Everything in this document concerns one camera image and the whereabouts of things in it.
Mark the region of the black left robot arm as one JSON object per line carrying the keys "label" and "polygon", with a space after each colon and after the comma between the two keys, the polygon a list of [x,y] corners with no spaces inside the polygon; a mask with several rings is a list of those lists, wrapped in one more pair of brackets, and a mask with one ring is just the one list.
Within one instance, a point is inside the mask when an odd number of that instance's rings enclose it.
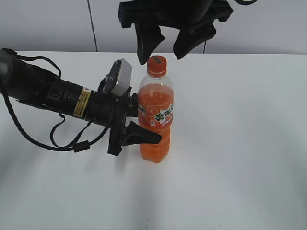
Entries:
{"label": "black left robot arm", "polygon": [[160,143],[162,137],[159,134],[135,122],[126,123],[127,117],[138,115],[138,95],[131,93],[132,66],[125,59],[114,62],[95,91],[63,80],[60,73],[33,65],[33,61],[39,59],[40,56],[18,55],[8,48],[0,51],[0,92],[13,122],[28,141],[44,149],[62,152],[80,152],[94,144],[94,141],[80,141],[80,135],[63,147],[34,140],[17,119],[11,98],[56,112],[61,118],[71,116],[102,126],[103,132],[110,133],[107,152],[111,155],[119,155],[124,146]]}

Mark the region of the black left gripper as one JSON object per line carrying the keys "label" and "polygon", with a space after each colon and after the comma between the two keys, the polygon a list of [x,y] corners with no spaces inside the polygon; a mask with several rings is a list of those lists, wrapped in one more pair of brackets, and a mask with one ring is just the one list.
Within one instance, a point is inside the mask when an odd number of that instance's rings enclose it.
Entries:
{"label": "black left gripper", "polygon": [[86,109],[85,120],[110,128],[108,154],[118,156],[122,146],[135,144],[159,144],[162,136],[147,130],[133,121],[125,126],[129,117],[138,117],[138,94],[130,97],[132,87],[128,87],[122,96],[103,93],[106,81],[102,80],[98,90],[93,93]]}

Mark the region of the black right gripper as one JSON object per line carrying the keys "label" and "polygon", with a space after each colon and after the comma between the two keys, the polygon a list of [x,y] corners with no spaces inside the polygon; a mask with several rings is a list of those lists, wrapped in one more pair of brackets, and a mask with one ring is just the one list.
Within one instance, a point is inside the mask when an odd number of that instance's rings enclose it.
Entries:
{"label": "black right gripper", "polygon": [[146,64],[153,51],[165,40],[159,25],[181,30],[173,46],[177,60],[216,35],[215,20],[226,22],[233,9],[225,0],[133,0],[121,2],[118,18],[122,28],[134,23],[137,57]]}

